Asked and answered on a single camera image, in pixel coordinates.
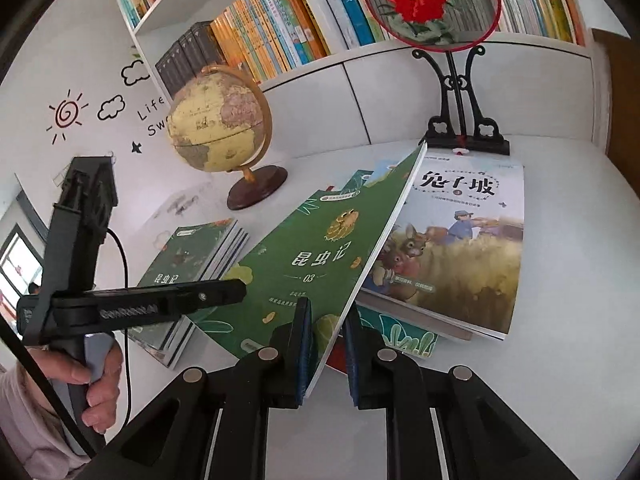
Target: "bookshelf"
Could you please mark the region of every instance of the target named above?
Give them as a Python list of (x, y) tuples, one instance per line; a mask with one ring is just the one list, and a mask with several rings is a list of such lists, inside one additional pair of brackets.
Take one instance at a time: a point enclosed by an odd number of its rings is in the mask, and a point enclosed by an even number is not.
[[(156, 63), (161, 59), (163, 54), (174, 44), (174, 42), (180, 37), (181, 34), (187, 30), (191, 24), (200, 21), (210, 21), (220, 15), (226, 6), (228, 6), (234, 0), (155, 0), (155, 2), (149, 7), (148, 11), (140, 19), (140, 22), (133, 27), (127, 19), (126, 10), (123, 9), (120, 0), (117, 0), (120, 7), (123, 19), (127, 23), (127, 28), (131, 34), (133, 43), (142, 57), (147, 69), (152, 75), (152, 79), (158, 88), (158, 91), (167, 98), (168, 102), (171, 102), (170, 96), (164, 84), (162, 83), (158, 71), (156, 70)], [(348, 50), (344, 41), (343, 35), (340, 31), (338, 23), (330, 9), (327, 0), (306, 0), (308, 6), (311, 8), (316, 22), (318, 23), (318, 29), (324, 36), (326, 44), (329, 48), (329, 55), (338, 55)], [(584, 30), (582, 25), (584, 21), (580, 14), (580, 9), (577, 8), (578, 22)], [(500, 35), (504, 36), (513, 35), (514, 42), (522, 40), (523, 27), (518, 30), (517, 25), (514, 26), (506, 23), (503, 18), (500, 23)], [(584, 46), (567, 43), (566, 41), (555, 40), (553, 38), (545, 38), (543, 36), (537, 36), (538, 39), (544, 40), (542, 43), (548, 43), (549, 41), (557, 44), (570, 45), (577, 49), (584, 49)], [(312, 63), (318, 63), (322, 60), (315, 60)], [(308, 65), (295, 68), (290, 72), (281, 74), (275, 79), (277, 81), (289, 80), (296, 75), (302, 75), (303, 73), (312, 70)], [(267, 81), (262, 84), (263, 89), (270, 88), (272, 81)]]

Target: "black strap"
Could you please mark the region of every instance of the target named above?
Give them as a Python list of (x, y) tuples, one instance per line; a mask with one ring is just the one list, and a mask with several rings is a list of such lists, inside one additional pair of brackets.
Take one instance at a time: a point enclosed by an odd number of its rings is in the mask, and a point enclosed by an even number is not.
[(53, 389), (53, 386), (51, 386), (51, 384), (49, 383), (49, 380), (44, 376), (36, 361), (33, 360), (31, 354), (29, 354), (27, 349), (24, 347), (22, 341), (20, 341), (20, 338), (15, 335), (14, 331), (4, 320), (4, 318), (2, 318), (2, 316), (0, 316), (0, 339), (14, 354), (16, 359), (18, 359), (20, 364), (24, 367), (24, 369), (31, 376), (36, 385), (40, 388), (46, 399), (55, 410), (56, 415), (59, 416), (60, 420), (69, 430), (69, 433), (71, 433), (76, 442), (90, 458), (93, 458), (95, 456), (94, 448), (91, 447), (88, 440), (85, 439), (75, 420), (66, 410), (64, 404), (62, 404), (62, 401)]

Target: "silver screw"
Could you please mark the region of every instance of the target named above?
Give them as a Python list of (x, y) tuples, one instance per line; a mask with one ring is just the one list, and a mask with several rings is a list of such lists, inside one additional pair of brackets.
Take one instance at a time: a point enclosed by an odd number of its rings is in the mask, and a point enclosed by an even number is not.
[(398, 357), (398, 354), (391, 348), (383, 348), (378, 350), (378, 359), (380, 359), (381, 361), (393, 361), (396, 357)]
[(278, 357), (278, 351), (271, 346), (260, 348), (260, 350), (258, 351), (258, 357), (263, 361), (273, 361), (276, 357)]
[(456, 366), (453, 368), (453, 376), (460, 381), (468, 381), (474, 373), (466, 366)]
[(182, 378), (187, 383), (197, 383), (202, 378), (202, 370), (198, 368), (189, 368), (182, 374)]

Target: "insect illustration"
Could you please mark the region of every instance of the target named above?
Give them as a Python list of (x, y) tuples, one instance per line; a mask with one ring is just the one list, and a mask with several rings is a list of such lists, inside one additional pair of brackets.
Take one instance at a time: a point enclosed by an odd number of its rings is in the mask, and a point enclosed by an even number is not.
[(349, 235), (356, 225), (359, 213), (354, 209), (349, 209), (336, 218), (326, 230), (325, 240), (332, 242), (340, 240)]

